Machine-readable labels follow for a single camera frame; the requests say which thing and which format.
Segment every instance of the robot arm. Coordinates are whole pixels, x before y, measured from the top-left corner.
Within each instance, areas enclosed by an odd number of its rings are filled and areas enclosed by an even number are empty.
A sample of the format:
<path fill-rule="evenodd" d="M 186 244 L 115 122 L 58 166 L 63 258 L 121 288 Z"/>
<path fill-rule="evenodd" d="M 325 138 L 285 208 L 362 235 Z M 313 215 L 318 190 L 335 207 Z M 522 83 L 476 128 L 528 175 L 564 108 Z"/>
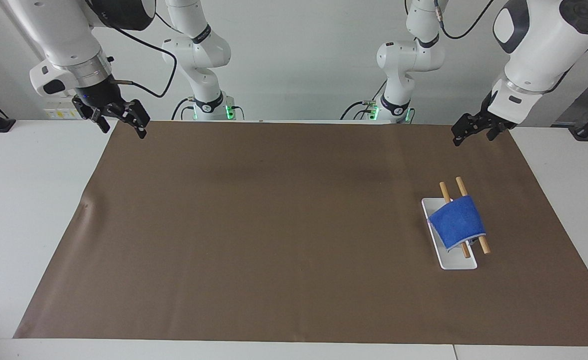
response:
<path fill-rule="evenodd" d="M 446 0 L 440 0 L 445 9 Z M 433 0 L 413 0 L 407 16 L 407 29 L 415 36 L 413 41 L 393 41 L 378 48 L 378 66 L 387 75 L 387 86 L 376 98 L 380 109 L 378 118 L 396 123 L 402 118 L 412 98 L 415 82 L 410 71 L 440 69 L 445 61 L 445 50 L 439 43 L 440 25 Z"/>
<path fill-rule="evenodd" d="M 84 119 L 91 119 L 106 133 L 107 117 L 115 117 L 145 137 L 149 116 L 140 101 L 125 101 L 111 75 L 106 57 L 92 28 L 99 17 L 121 29 L 143 30 L 154 18 L 154 0 L 8 0 L 29 36 L 42 48 L 45 60 L 29 72 L 41 96 L 74 89 L 72 102 Z"/>
<path fill-rule="evenodd" d="M 200 0 L 166 0 L 172 23 L 186 36 L 167 39 L 163 49 L 174 54 L 194 91 L 195 114 L 199 120 L 227 120 L 234 117 L 234 100 L 221 91 L 216 74 L 208 68 L 229 63 L 232 50 L 205 20 Z M 163 55 L 166 62 L 172 59 Z"/>
<path fill-rule="evenodd" d="M 492 141 L 522 123 L 588 50 L 588 0 L 509 0 L 493 26 L 509 61 L 481 111 L 452 127 L 454 143 L 485 129 Z"/>

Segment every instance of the brown paper sheet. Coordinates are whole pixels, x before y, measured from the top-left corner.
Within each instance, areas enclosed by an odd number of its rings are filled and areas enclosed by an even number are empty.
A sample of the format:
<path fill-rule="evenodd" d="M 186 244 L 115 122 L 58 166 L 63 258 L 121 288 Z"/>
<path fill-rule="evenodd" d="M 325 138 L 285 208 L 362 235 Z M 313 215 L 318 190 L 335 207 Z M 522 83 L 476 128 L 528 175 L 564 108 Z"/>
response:
<path fill-rule="evenodd" d="M 420 207 L 456 176 L 493 251 L 472 271 L 440 269 Z M 588 270 L 509 134 L 118 125 L 24 337 L 588 346 Z"/>

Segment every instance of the wall socket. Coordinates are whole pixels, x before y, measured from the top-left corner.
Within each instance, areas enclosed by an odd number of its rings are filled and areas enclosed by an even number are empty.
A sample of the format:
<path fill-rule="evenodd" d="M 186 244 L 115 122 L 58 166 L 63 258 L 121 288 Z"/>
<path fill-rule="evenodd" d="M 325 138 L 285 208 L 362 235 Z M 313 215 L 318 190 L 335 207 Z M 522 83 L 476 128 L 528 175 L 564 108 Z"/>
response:
<path fill-rule="evenodd" d="M 71 102 L 48 102 L 45 105 L 45 114 L 49 119 L 69 119 L 82 120 L 81 114 L 76 110 Z"/>

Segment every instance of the chopstick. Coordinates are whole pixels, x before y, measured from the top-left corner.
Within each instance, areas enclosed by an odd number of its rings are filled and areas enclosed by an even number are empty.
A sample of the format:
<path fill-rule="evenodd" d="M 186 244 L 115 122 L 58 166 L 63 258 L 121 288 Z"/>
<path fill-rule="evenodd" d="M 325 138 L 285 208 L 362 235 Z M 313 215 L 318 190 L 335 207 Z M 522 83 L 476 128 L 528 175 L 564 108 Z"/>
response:
<path fill-rule="evenodd" d="M 457 177 L 456 183 L 458 183 L 458 189 L 460 189 L 460 194 L 462 196 L 469 195 L 469 193 L 467 192 L 467 188 L 465 187 L 465 183 L 463 183 L 462 177 L 460 177 L 460 176 Z M 489 254 L 492 252 L 492 249 L 490 249 L 490 244 L 487 242 L 487 237 L 485 237 L 485 235 L 478 237 L 478 240 L 480 240 L 480 242 L 481 242 L 481 247 L 483 248 L 483 253 Z"/>
<path fill-rule="evenodd" d="M 445 203 L 449 203 L 451 202 L 451 197 L 449 197 L 449 191 L 447 191 L 447 184 L 445 184 L 444 181 L 440 182 L 440 191 L 443 193 L 443 198 L 445 198 Z M 463 255 L 465 255 L 465 258 L 471 258 L 471 254 L 469 253 L 469 248 L 467 248 L 467 243 L 466 242 L 462 242 L 460 244 L 460 247 L 463 249 Z"/>

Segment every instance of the blue towel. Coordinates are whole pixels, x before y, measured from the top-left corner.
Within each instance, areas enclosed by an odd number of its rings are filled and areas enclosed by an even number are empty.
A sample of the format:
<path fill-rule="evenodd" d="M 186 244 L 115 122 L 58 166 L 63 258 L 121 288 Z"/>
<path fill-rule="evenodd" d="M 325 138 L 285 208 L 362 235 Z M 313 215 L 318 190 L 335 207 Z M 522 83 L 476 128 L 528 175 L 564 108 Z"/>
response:
<path fill-rule="evenodd" d="M 446 203 L 431 214 L 429 221 L 448 251 L 467 240 L 487 235 L 481 215 L 469 195 Z"/>

